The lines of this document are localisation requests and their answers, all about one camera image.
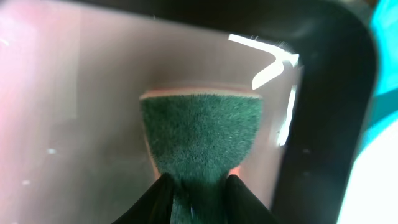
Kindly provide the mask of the light blue plate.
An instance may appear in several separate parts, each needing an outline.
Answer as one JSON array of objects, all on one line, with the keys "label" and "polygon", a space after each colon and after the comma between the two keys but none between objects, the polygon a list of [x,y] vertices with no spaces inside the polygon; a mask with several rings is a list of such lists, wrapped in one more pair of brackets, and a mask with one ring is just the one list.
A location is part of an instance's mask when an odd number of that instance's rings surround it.
[{"label": "light blue plate", "polygon": [[354,162],[337,224],[397,224],[397,122]]}]

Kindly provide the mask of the green and pink sponge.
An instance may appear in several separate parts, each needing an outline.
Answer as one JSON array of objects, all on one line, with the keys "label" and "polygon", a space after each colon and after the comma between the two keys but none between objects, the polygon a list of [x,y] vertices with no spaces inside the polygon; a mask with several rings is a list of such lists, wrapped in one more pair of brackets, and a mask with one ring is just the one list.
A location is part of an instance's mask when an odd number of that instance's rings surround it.
[{"label": "green and pink sponge", "polygon": [[153,164],[174,181],[171,223],[226,223],[223,190],[249,154],[259,95],[226,90],[152,90],[140,97]]}]

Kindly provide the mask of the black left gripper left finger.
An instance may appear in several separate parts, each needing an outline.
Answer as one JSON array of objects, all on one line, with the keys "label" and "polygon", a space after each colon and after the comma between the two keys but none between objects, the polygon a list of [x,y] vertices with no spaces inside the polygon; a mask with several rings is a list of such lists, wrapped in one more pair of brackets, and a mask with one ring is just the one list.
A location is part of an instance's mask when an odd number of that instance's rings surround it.
[{"label": "black left gripper left finger", "polygon": [[112,224],[169,224],[174,197],[174,180],[162,174],[142,197]]}]

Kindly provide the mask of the black rectangular water tray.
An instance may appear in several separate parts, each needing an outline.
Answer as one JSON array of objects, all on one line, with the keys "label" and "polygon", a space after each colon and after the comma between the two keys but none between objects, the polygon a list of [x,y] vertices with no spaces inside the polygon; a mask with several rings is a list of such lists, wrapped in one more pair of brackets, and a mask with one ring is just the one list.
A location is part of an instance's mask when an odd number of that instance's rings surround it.
[{"label": "black rectangular water tray", "polygon": [[278,223],[335,223],[376,69],[338,1],[2,1],[1,222],[114,222],[162,175],[140,97],[204,89],[263,100],[227,178]]}]

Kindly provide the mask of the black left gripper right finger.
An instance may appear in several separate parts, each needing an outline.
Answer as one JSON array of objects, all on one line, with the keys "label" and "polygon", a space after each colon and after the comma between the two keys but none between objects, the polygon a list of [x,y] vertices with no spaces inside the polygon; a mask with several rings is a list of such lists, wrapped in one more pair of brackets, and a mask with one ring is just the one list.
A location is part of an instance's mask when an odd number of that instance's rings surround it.
[{"label": "black left gripper right finger", "polygon": [[226,179],[224,206],[228,224],[278,224],[268,208],[237,175]]}]

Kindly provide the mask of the teal serving tray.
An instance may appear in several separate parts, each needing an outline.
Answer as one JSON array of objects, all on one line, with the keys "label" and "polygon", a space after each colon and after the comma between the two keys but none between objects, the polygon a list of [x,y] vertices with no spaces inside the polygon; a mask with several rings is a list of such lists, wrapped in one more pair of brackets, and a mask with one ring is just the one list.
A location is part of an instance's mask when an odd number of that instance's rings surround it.
[{"label": "teal serving tray", "polygon": [[397,120],[397,0],[382,0],[371,20],[379,50],[379,71],[362,147]]}]

